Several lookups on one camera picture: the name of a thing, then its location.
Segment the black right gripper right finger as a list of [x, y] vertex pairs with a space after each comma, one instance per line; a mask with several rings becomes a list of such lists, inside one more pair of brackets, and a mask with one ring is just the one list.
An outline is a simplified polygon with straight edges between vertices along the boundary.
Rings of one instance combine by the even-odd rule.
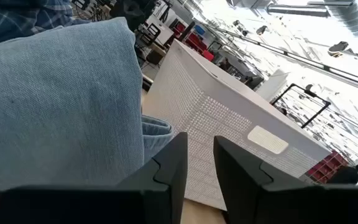
[[230, 224], [358, 224], [358, 186], [309, 184], [223, 136], [213, 153]]

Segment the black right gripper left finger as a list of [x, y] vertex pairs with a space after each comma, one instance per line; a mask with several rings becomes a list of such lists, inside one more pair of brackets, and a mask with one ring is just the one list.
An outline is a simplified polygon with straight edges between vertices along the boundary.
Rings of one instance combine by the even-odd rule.
[[112, 187], [18, 187], [0, 195], [0, 224], [180, 224], [188, 135], [177, 134]]

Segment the light blue denim jeans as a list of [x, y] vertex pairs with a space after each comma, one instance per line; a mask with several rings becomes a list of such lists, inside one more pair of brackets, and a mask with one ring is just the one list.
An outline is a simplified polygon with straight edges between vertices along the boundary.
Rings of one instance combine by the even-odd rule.
[[122, 17], [0, 43], [0, 191], [115, 185], [171, 140], [141, 112], [134, 45]]

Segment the blue plaid flannel shirt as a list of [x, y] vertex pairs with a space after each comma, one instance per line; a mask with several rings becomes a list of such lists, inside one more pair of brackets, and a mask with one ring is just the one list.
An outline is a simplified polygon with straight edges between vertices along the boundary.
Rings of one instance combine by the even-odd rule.
[[0, 0], [0, 42], [87, 23], [74, 16], [69, 0]]

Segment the red storage bin shelf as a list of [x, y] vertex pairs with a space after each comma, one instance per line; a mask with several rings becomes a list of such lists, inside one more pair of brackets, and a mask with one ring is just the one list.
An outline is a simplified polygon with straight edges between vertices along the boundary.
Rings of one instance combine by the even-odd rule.
[[343, 158], [340, 153], [333, 151], [323, 160], [314, 165], [308, 170], [305, 175], [313, 182], [318, 184], [325, 184], [342, 166], [347, 166], [349, 163]]
[[174, 36], [177, 39], [180, 39], [185, 45], [189, 48], [193, 49], [194, 51], [198, 52], [204, 58], [209, 60], [210, 62], [213, 61], [214, 55], [210, 51], [206, 44], [203, 42], [203, 34], [205, 31], [198, 25], [194, 24], [191, 29], [188, 29], [184, 24], [180, 21], [177, 21], [173, 27], [172, 31]]

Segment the person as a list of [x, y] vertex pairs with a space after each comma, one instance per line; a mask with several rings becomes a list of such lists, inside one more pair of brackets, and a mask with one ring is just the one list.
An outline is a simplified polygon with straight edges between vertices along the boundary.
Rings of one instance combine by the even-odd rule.
[[356, 185], [358, 183], [358, 164], [353, 167], [342, 166], [326, 183]]

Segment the white perforated laundry basket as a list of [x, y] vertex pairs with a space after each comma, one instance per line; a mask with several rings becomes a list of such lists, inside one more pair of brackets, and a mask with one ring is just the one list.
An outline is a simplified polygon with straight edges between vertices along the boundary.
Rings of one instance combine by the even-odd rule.
[[329, 155], [267, 100], [179, 41], [164, 57], [142, 112], [168, 122], [174, 133], [187, 133], [185, 197], [221, 210], [226, 206], [214, 165], [215, 136], [294, 177]]

